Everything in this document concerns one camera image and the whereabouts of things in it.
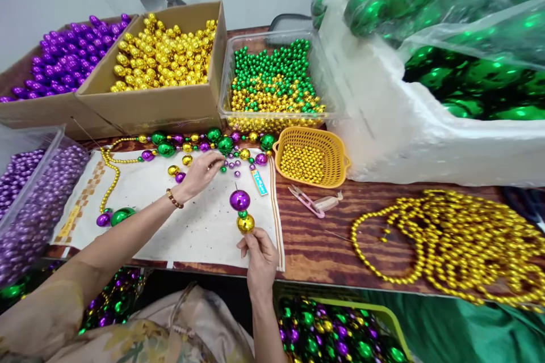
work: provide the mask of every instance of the woman's left hand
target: woman's left hand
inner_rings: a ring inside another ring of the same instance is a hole
[[[216,151],[208,151],[195,159],[183,182],[171,190],[176,201],[183,204],[204,190],[224,161],[225,157]]]

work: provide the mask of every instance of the white cloth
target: white cloth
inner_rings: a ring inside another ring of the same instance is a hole
[[[258,149],[250,149],[255,157]],[[136,159],[140,151],[115,153],[115,159]],[[182,171],[188,168],[182,164],[186,153],[178,152],[166,159],[157,156],[151,162],[117,165],[121,170],[118,184],[108,199],[107,206],[114,211],[122,207],[135,210],[145,208],[166,193],[167,188],[176,182],[167,169],[176,164]],[[193,159],[201,152],[192,152]],[[153,238],[135,255],[135,259],[211,263],[248,267],[249,257],[240,258],[236,248],[241,234],[236,226],[237,212],[229,205],[229,196],[236,189],[245,190],[251,198],[248,212],[254,217],[256,226],[268,232],[280,254],[280,271],[285,271],[282,226],[276,199],[274,162],[269,160],[265,166],[257,166],[269,194],[260,196],[250,173],[249,163],[241,161],[240,167],[219,173],[207,189],[185,203],[183,210],[177,210],[168,218]],[[235,170],[241,176],[234,177]],[[52,244],[69,245],[82,249],[106,229],[98,227],[100,202],[110,187],[115,172],[106,167],[99,152],[91,156],[85,172],[68,200],[62,219],[55,228]],[[74,207],[79,205],[79,213],[72,230],[62,234],[63,226],[69,220]]]

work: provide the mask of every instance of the clear plastic bin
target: clear plastic bin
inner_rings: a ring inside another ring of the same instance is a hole
[[[89,161],[89,154],[64,136],[63,126],[17,130],[0,126],[0,146],[0,200],[11,203],[0,220],[2,288],[25,274],[44,251]],[[17,171],[7,174],[13,155],[37,149],[43,150],[43,156],[32,174],[25,176]],[[28,179],[13,197],[10,187],[20,177]]]
[[[231,108],[231,83],[234,75],[234,52],[242,47],[248,47],[249,54],[258,54],[267,49],[271,55],[275,49],[289,46],[297,39],[306,39],[311,42],[308,55],[308,75],[320,97],[321,103],[327,106],[326,112],[235,112]],[[229,127],[240,132],[250,131],[265,133],[280,133],[289,126],[306,126],[319,128],[324,120],[338,119],[345,106],[340,98],[329,70],[328,60],[320,43],[318,32],[315,30],[274,31],[251,35],[236,36],[227,42],[223,76],[221,79],[221,93],[218,102],[218,111],[221,118],[226,119]]]

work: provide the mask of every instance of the hand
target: hand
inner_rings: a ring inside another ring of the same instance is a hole
[[[252,302],[273,300],[273,282],[278,266],[278,251],[264,229],[255,227],[237,244],[242,258],[250,251],[248,290]]]
[[[204,190],[224,161],[225,158],[216,151],[208,151],[195,159],[183,182],[171,190],[176,201],[183,204]]]

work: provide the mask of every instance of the paper label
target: paper label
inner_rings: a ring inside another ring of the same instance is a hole
[[[74,221],[76,221],[76,217],[79,213],[79,210],[81,209],[81,206],[76,205],[72,211],[70,212],[70,215],[68,216],[68,220],[66,224],[62,227],[60,233],[58,234],[58,237],[68,237],[70,234],[70,231],[72,230],[72,226],[74,225]]]
[[[259,172],[257,170],[252,170],[251,175],[254,176],[254,182],[255,182],[255,185],[257,186],[257,190],[259,190],[259,194],[262,196],[269,194],[267,193],[267,189],[265,188],[265,185],[263,183],[263,180],[261,179],[261,175],[259,174]]]

